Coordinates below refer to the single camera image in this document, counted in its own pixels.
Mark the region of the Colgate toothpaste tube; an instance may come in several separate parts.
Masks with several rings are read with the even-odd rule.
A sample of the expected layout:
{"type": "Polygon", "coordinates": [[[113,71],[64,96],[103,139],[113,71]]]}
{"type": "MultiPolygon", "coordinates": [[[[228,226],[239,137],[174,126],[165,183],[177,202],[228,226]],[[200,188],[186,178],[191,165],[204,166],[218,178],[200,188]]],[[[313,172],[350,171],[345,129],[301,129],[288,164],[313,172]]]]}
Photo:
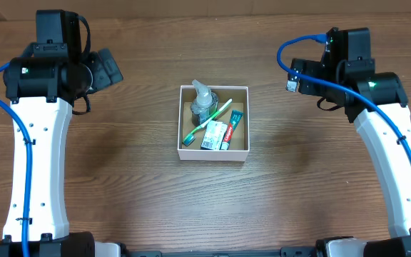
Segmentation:
{"type": "Polygon", "coordinates": [[[232,138],[234,130],[237,128],[240,120],[243,118],[243,112],[233,110],[230,116],[230,121],[228,123],[227,130],[222,140],[220,150],[228,150],[230,146],[230,140],[232,138]]]}

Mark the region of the clear soap pump bottle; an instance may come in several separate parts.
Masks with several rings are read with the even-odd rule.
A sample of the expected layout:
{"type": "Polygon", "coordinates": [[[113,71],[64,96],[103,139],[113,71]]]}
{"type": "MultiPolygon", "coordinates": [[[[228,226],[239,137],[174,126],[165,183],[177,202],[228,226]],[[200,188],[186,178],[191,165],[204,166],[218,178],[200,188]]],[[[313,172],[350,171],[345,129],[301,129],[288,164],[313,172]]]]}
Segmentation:
{"type": "Polygon", "coordinates": [[[192,85],[196,90],[196,98],[191,103],[192,122],[199,126],[216,112],[218,97],[209,86],[197,80],[193,80],[192,85]]]}

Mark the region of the green toothbrush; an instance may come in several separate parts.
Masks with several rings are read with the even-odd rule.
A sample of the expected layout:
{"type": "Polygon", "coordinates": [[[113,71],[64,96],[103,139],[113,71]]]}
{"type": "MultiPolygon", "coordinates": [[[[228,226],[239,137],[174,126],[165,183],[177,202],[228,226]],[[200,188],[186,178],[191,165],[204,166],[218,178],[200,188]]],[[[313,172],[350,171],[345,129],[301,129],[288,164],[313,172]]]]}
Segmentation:
{"type": "Polygon", "coordinates": [[[195,133],[204,129],[212,120],[216,119],[218,116],[224,113],[224,111],[231,105],[232,99],[228,99],[215,113],[211,115],[209,119],[201,123],[199,126],[195,127],[190,133],[184,136],[182,144],[185,146],[191,145],[195,140],[195,133]]]}

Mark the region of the green white soap package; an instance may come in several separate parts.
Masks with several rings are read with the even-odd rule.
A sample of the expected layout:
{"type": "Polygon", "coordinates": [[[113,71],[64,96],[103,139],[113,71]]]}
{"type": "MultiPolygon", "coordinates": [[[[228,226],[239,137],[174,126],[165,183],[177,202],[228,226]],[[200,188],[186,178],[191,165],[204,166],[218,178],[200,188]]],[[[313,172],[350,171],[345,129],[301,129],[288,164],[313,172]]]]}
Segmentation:
{"type": "Polygon", "coordinates": [[[213,151],[219,150],[227,127],[227,124],[222,121],[210,121],[206,126],[201,149],[213,151]]]}

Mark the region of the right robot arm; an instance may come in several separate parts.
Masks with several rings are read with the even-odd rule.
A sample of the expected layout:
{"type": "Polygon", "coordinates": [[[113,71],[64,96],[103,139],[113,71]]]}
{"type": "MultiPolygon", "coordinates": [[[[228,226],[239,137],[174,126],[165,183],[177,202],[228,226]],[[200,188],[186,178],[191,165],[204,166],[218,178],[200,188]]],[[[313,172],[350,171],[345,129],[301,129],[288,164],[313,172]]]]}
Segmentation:
{"type": "Polygon", "coordinates": [[[316,241],[310,256],[411,256],[411,113],[402,82],[377,73],[368,28],[312,34],[283,43],[276,60],[287,91],[343,109],[364,141],[385,200],[390,237],[316,241]]]}

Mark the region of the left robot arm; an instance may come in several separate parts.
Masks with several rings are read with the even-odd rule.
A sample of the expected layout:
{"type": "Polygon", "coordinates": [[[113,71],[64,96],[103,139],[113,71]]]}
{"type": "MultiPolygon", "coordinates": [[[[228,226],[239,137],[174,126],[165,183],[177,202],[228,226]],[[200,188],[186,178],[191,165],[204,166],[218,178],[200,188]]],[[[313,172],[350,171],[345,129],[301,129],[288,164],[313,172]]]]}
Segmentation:
{"type": "Polygon", "coordinates": [[[72,11],[36,12],[36,40],[0,68],[6,98],[0,107],[14,125],[11,201],[0,256],[122,256],[69,228],[64,198],[66,138],[74,104],[123,80],[108,49],[82,39],[87,20],[72,11]]]}

